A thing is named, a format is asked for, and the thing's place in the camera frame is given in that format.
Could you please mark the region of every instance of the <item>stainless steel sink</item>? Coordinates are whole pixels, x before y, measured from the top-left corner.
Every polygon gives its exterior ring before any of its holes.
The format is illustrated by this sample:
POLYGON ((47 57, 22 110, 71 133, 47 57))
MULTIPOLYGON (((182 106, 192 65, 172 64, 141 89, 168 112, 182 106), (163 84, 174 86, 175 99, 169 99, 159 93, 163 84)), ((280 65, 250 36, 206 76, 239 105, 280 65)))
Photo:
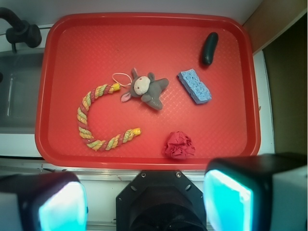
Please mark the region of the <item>stainless steel sink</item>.
POLYGON ((0 133, 34 133, 43 49, 0 55, 0 133))

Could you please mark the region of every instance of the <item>black hexagonal mount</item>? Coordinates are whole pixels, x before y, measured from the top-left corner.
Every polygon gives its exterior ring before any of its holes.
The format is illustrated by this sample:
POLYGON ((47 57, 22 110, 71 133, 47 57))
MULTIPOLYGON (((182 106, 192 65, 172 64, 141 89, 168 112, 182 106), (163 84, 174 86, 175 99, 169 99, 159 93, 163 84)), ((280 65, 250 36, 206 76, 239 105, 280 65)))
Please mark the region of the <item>black hexagonal mount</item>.
POLYGON ((180 171, 142 171, 116 197, 117 231, 206 231, 202 192, 180 171))

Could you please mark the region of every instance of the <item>screw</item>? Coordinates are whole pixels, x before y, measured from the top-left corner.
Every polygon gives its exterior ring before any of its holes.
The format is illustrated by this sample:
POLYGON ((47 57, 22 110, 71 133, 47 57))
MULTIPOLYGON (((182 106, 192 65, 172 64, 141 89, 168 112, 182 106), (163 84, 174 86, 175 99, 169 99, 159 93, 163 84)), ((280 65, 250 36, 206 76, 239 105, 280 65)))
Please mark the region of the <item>screw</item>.
POLYGON ((175 175, 177 178, 180 178, 182 176, 181 172, 177 172, 175 175))

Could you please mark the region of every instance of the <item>plush toy face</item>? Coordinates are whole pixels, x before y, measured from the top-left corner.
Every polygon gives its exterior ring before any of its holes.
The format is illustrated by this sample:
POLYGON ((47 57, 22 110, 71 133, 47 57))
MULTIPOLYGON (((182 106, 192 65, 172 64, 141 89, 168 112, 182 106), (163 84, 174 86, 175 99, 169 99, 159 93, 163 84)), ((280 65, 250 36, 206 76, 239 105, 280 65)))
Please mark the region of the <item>plush toy face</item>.
POLYGON ((137 95, 143 95, 148 91, 150 83, 151 81, 147 76, 141 76, 134 84, 134 91, 137 95))

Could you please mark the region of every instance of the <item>twisted rope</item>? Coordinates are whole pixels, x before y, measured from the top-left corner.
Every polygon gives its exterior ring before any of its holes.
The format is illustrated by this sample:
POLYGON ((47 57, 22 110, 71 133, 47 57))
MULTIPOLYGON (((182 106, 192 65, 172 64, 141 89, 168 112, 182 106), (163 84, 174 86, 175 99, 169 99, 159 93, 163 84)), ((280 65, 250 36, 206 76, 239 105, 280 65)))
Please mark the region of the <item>twisted rope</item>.
POLYGON ((88 111, 90 106, 98 97, 101 97, 106 94, 112 94, 114 91, 120 90, 121 86, 119 83, 115 83, 113 85, 102 85, 98 86, 96 89, 89 91, 87 95, 82 99, 82 102, 77 110, 77 119, 79 121, 79 135, 83 138, 85 144, 93 149, 93 150, 110 150, 112 148, 116 148, 127 141, 131 141, 135 136, 139 136, 141 134, 140 128, 129 129, 123 134, 118 134, 112 137, 109 141, 100 141, 96 140, 90 129, 88 127, 88 111))

